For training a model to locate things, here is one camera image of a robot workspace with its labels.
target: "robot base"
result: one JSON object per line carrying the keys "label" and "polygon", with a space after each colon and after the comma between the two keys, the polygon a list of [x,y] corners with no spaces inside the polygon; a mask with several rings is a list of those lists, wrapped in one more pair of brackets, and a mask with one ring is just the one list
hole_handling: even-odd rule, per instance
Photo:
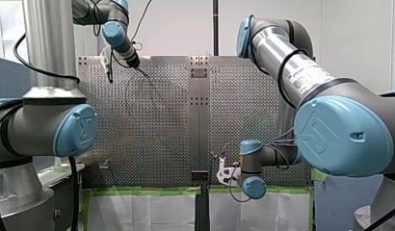
{"label": "robot base", "polygon": [[8,231],[53,231],[55,228],[53,191],[45,189],[40,201],[22,206],[2,217]]}
{"label": "robot base", "polygon": [[[354,231],[363,231],[375,220],[395,208],[395,181],[383,177],[381,187],[371,206],[364,206],[356,210],[354,215]],[[379,226],[378,231],[394,231],[395,216]]]}

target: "metal rod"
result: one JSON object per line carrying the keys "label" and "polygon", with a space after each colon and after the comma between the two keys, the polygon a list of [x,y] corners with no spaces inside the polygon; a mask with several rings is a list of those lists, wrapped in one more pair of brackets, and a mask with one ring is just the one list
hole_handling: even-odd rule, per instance
{"label": "metal rod", "polygon": [[213,0],[213,53],[219,56],[219,0]]}
{"label": "metal rod", "polygon": [[[29,63],[48,72],[76,76],[71,0],[24,0]],[[32,71],[24,98],[85,97],[74,80]]]}

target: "metal bracket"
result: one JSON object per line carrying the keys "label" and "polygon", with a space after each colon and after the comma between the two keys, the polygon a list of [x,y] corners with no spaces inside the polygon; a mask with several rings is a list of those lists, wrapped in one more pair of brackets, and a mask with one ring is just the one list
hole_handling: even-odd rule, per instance
{"label": "metal bracket", "polygon": [[192,68],[191,69],[192,78],[207,78],[207,68]]}
{"label": "metal bracket", "polygon": [[192,185],[207,185],[209,183],[209,172],[207,170],[192,171]]}

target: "robotic arm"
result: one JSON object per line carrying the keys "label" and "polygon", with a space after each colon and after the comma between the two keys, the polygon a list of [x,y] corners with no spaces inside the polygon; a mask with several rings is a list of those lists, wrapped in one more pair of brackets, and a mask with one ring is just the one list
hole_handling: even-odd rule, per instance
{"label": "robotic arm", "polygon": [[75,77],[73,21],[104,24],[103,37],[126,63],[137,67],[140,60],[126,36],[125,0],[23,0],[23,8],[31,88],[22,100],[0,100],[0,230],[54,230],[53,192],[42,188],[32,157],[74,160],[89,150],[98,124]]}
{"label": "robotic arm", "polygon": [[297,147],[241,142],[241,174],[234,179],[248,197],[266,193],[259,177],[262,167],[301,159],[332,175],[395,174],[395,93],[377,96],[353,79],[330,75],[310,58],[310,37],[294,21],[247,18],[240,26],[237,52],[278,83],[286,103],[277,135],[281,127],[289,132],[293,121],[284,119],[295,114]]}

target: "metal frame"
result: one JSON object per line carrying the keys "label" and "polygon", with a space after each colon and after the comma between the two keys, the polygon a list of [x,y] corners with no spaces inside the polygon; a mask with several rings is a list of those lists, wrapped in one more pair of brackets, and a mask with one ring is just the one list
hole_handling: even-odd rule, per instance
{"label": "metal frame", "polygon": [[[92,93],[89,92],[89,87],[91,87],[91,79],[89,76],[96,75],[96,78],[101,78],[105,80],[105,89],[98,91],[102,95],[100,99],[96,100],[104,100],[109,96],[114,96],[115,93],[121,94],[119,89],[119,84],[122,84],[122,81],[119,78],[132,78],[134,76],[135,70],[133,69],[123,69],[122,67],[114,64],[113,70],[114,73],[117,73],[117,78],[115,80],[115,87],[109,86],[107,77],[105,76],[104,70],[99,63],[98,57],[80,57],[78,59],[79,66],[79,76],[81,77],[82,83],[80,84],[80,90],[89,96],[90,103],[94,103],[94,106],[97,108],[99,102],[94,102]],[[182,81],[186,81],[186,93],[184,95],[179,94],[176,97],[184,98],[182,99],[182,107],[185,106],[182,110],[186,110],[187,112],[187,132],[186,136],[189,136],[187,139],[188,148],[188,166],[182,168],[174,168],[179,169],[181,171],[176,172],[176,174],[183,174],[182,177],[187,177],[185,179],[189,179],[188,182],[176,183],[172,181],[170,184],[166,182],[161,182],[161,184],[143,184],[141,181],[136,181],[135,185],[143,185],[147,187],[179,187],[179,186],[200,186],[202,188],[201,194],[196,197],[196,226],[195,229],[197,231],[207,231],[210,230],[210,217],[209,217],[209,191],[208,186],[210,184],[218,184],[216,180],[216,170],[218,168],[219,160],[217,158],[213,158],[213,155],[220,154],[219,145],[223,145],[224,143],[217,143],[217,149],[215,150],[212,144],[217,139],[212,139],[213,132],[211,131],[212,123],[216,123],[217,121],[213,120],[213,117],[216,117],[217,120],[222,120],[222,116],[227,116],[229,118],[233,118],[231,122],[227,122],[224,124],[223,128],[226,129],[225,133],[220,131],[215,135],[218,136],[226,136],[227,129],[231,129],[235,133],[244,134],[245,131],[239,131],[242,126],[242,120],[247,118],[247,114],[253,116],[254,119],[250,121],[250,124],[245,127],[246,133],[249,131],[251,137],[242,137],[242,139],[263,139],[264,141],[272,139],[276,134],[277,127],[277,112],[280,98],[277,92],[277,84],[270,77],[263,75],[259,72],[256,67],[248,60],[241,60],[236,57],[206,57],[206,56],[191,56],[191,57],[143,57],[141,59],[141,68],[145,67],[146,72],[150,71],[151,75],[157,76],[159,74],[163,74],[165,77],[172,78],[171,74],[165,72],[163,69],[171,69],[178,71],[179,68],[184,69],[182,72],[182,78],[185,78]],[[222,77],[222,81],[224,81],[225,85],[215,85],[213,81],[216,81],[216,78],[219,76]],[[228,91],[228,86],[232,86],[236,88],[238,94],[233,95],[235,99],[239,99],[239,97],[245,97],[248,95],[248,98],[252,100],[252,102],[242,103],[241,100],[237,100],[239,102],[226,101],[231,104],[231,112],[225,112],[226,114],[231,115],[222,115],[221,111],[223,108],[219,107],[222,105],[223,98],[228,97],[228,95],[221,95],[225,91]],[[273,104],[264,104],[262,100],[271,100]],[[114,116],[111,112],[106,112],[107,116]],[[111,123],[111,127],[104,128],[103,131],[107,129],[114,130],[115,124]],[[256,131],[251,132],[250,129],[254,127]],[[236,142],[236,145],[232,148],[232,150],[227,150],[227,164],[230,164],[232,161],[236,161],[238,159],[238,145],[237,142],[240,140],[236,140],[236,137],[233,137],[233,142]],[[99,176],[99,171],[107,172],[108,174],[133,174],[134,169],[122,168],[115,169],[111,167],[110,162],[99,163],[98,157],[92,158],[92,155],[89,157],[84,157],[83,162],[86,163],[90,160],[95,161],[97,165],[92,165],[86,167],[84,172],[84,187],[86,187],[86,178],[87,180],[90,178],[94,179]],[[132,156],[125,155],[127,160],[127,164],[130,165],[131,162],[134,162]],[[146,167],[143,170],[153,170],[154,172],[161,171],[162,168],[154,168],[154,167]],[[107,177],[108,174],[105,173],[101,177]],[[281,170],[275,167],[265,167],[263,171],[263,177],[266,179],[267,184],[275,185],[275,186],[311,186],[311,173],[310,167],[306,164],[301,164],[298,166],[290,167],[289,170]],[[87,187],[97,188],[97,187],[108,187],[109,184],[87,184]]]}

